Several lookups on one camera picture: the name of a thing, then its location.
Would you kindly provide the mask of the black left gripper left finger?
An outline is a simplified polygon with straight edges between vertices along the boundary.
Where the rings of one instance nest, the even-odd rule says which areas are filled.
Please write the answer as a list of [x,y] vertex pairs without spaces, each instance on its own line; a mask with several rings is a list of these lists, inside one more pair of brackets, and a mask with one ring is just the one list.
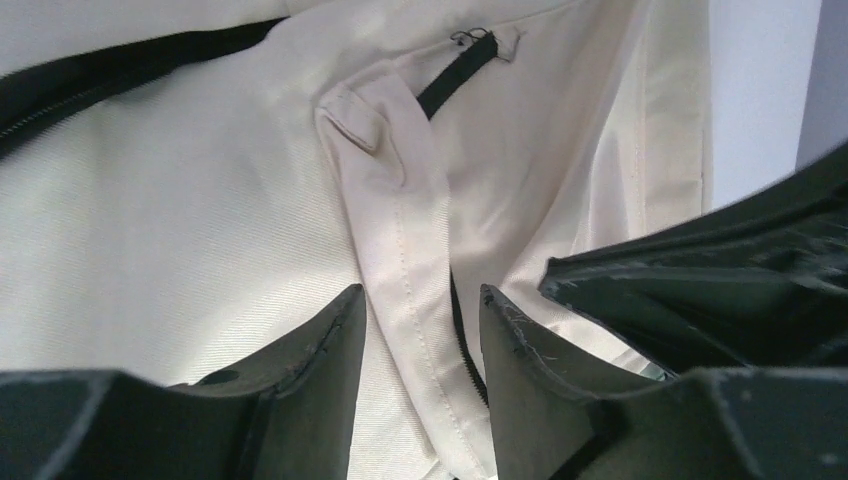
[[314,318],[195,384],[120,370],[1,376],[5,479],[343,479],[366,299]]

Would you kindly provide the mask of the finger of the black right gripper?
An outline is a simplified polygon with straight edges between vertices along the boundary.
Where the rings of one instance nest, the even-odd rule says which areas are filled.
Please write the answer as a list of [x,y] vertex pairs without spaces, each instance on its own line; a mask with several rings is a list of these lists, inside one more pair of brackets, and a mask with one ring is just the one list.
[[742,201],[552,259],[541,294],[671,374],[847,363],[847,149]]

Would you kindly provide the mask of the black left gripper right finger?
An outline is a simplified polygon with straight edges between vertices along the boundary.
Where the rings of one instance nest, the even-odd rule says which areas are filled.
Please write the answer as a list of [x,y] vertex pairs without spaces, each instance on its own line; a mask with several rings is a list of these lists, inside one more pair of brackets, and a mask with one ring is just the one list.
[[480,291],[503,479],[843,479],[843,368],[698,368],[654,381]]

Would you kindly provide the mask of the beige canvas backpack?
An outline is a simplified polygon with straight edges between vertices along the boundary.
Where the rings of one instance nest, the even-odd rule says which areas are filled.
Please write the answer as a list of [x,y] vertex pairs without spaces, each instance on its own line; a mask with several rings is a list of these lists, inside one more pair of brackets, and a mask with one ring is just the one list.
[[1,366],[193,382],[370,300],[348,475],[492,479],[480,288],[597,357],[547,261],[709,207],[705,1],[5,1],[1,71],[262,20],[1,163]]

